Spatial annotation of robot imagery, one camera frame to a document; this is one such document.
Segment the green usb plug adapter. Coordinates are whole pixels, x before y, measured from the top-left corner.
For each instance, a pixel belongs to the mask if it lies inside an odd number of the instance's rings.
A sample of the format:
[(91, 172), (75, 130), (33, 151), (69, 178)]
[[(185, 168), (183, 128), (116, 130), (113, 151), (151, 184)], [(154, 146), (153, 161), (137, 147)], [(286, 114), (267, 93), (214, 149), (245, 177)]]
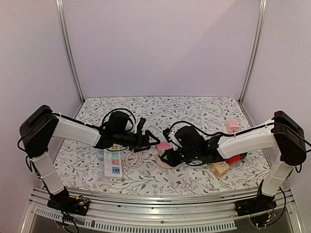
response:
[(166, 154), (166, 150), (162, 150), (160, 153), (159, 153), (159, 158), (161, 161), (163, 162), (166, 162), (167, 161), (167, 154)]

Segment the pink plug adapter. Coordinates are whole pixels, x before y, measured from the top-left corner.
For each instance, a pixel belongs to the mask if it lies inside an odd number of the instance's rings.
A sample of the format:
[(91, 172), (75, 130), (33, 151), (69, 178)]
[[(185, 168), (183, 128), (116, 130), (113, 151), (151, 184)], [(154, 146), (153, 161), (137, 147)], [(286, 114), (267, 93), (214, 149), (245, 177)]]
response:
[(161, 153), (163, 150), (169, 150), (172, 146), (168, 142), (161, 142), (160, 144), (155, 146), (156, 151)]

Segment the long white power strip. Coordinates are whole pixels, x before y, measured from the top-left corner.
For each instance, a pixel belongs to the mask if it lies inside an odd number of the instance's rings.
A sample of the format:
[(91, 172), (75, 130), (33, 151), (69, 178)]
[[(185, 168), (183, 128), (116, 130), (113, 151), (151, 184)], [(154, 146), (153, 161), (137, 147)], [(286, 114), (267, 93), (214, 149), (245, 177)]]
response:
[(121, 179), (121, 148), (119, 145), (113, 145), (111, 149), (104, 151), (104, 178)]

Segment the beige cube socket adapter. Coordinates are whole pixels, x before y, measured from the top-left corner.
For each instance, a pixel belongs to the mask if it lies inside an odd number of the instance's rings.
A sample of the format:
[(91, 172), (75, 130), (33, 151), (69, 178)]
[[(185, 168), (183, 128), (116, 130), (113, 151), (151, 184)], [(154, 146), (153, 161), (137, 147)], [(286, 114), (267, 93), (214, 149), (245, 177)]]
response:
[(225, 161), (217, 162), (212, 165), (211, 172), (217, 179), (219, 179), (229, 171), (229, 168), (229, 165)]

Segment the red cube socket adapter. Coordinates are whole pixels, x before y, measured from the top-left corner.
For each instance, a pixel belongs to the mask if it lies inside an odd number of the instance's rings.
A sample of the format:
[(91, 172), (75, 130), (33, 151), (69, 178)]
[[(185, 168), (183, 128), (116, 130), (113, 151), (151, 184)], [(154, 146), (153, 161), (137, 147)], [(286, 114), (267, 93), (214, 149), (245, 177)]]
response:
[(238, 155), (235, 155), (235, 156), (233, 156), (231, 158), (225, 159), (225, 162), (227, 164), (232, 164), (232, 163), (238, 162), (240, 160), (241, 160), (241, 156), (238, 154)]

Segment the pink cube socket adapter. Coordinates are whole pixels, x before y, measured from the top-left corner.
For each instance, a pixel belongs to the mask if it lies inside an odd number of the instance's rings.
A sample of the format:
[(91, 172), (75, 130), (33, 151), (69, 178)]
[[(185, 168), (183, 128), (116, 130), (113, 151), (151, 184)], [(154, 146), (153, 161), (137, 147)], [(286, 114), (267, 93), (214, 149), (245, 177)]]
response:
[(241, 130), (241, 124), (234, 119), (230, 119), (226, 123), (226, 132), (228, 134), (237, 133)]

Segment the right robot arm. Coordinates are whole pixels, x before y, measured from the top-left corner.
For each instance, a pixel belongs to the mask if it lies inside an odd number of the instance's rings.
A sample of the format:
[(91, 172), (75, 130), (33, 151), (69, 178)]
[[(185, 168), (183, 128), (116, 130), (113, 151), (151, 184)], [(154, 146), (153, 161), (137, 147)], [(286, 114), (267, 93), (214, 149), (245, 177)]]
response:
[(296, 166), (302, 165), (310, 142), (304, 130), (286, 113), (277, 111), (266, 122), (237, 133), (208, 134), (191, 123), (170, 138), (171, 128), (163, 135), (175, 148), (166, 150), (160, 159), (171, 167), (181, 163), (191, 166), (194, 161), (202, 165), (223, 162), (233, 156), (255, 150), (277, 148), (279, 157), (268, 175), (261, 181), (254, 198), (235, 202), (238, 216), (251, 215), (276, 208), (275, 195)]

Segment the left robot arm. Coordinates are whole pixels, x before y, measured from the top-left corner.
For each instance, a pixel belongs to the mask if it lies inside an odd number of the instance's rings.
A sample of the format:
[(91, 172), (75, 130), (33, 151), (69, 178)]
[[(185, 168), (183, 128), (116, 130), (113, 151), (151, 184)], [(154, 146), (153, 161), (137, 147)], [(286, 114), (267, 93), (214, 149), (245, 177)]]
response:
[(56, 113), (47, 105), (40, 106), (19, 128), (17, 147), (26, 153), (26, 164), (36, 173), (49, 194), (47, 206), (63, 214), (86, 216), (90, 200), (82, 195), (72, 197), (62, 183), (53, 164), (49, 146), (62, 140), (86, 144), (95, 149), (124, 146), (132, 152), (148, 150), (160, 139), (149, 130), (143, 130), (145, 118), (137, 120), (125, 108), (108, 112), (99, 126)]

